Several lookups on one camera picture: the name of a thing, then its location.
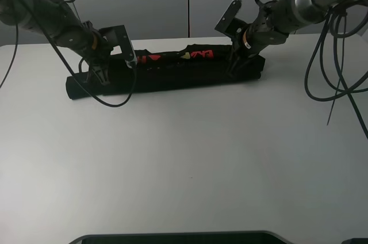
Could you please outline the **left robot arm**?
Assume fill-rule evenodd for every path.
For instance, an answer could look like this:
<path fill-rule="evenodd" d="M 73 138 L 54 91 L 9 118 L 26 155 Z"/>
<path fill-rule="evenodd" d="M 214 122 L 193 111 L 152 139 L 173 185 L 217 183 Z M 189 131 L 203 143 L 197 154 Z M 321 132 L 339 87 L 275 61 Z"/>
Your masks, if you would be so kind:
<path fill-rule="evenodd" d="M 93 28 L 81 22 L 64 0 L 1 0 L 1 22 L 49 37 L 58 47 L 82 57 L 103 84 L 108 84 L 108 58 L 112 46 Z"/>

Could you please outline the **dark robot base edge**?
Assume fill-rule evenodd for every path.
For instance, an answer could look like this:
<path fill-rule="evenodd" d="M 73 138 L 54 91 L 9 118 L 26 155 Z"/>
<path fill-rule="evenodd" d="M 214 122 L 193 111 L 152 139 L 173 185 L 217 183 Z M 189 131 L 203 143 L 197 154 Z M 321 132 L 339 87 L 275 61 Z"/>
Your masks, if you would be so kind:
<path fill-rule="evenodd" d="M 84 235 L 72 243 L 289 243 L 268 231 Z"/>

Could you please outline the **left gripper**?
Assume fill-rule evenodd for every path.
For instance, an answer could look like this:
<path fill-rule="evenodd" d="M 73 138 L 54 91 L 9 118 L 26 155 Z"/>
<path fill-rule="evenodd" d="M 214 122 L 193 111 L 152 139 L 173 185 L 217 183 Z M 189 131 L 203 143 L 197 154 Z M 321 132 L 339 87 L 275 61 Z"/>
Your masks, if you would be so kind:
<path fill-rule="evenodd" d="M 99 82 L 101 85 L 109 85 L 109 65 L 106 64 L 113 50 L 113 46 L 96 30 L 87 34 L 87 40 L 77 54 L 87 63 L 89 69 L 86 82 Z"/>

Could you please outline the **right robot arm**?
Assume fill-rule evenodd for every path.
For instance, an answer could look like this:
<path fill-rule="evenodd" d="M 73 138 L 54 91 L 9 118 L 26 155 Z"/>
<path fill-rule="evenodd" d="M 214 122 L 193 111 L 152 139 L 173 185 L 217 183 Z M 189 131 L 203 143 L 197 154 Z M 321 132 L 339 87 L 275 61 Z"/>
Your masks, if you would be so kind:
<path fill-rule="evenodd" d="M 254 0 L 257 18 L 250 24 L 236 18 L 242 0 L 233 0 L 215 29 L 232 40 L 227 74 L 238 70 L 270 45 L 285 43 L 289 35 L 327 18 L 329 10 L 348 0 Z"/>

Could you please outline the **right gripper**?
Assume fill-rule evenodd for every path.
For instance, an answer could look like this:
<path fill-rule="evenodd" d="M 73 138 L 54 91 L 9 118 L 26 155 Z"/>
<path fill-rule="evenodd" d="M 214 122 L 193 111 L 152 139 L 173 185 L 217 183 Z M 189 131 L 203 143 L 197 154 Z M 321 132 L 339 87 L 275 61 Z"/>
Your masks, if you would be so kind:
<path fill-rule="evenodd" d="M 252 29 L 252 24 L 235 24 L 233 26 L 232 51 L 224 73 L 226 78 L 243 77 L 250 64 L 249 58 L 259 55 L 264 50 L 265 45 L 253 38 Z"/>

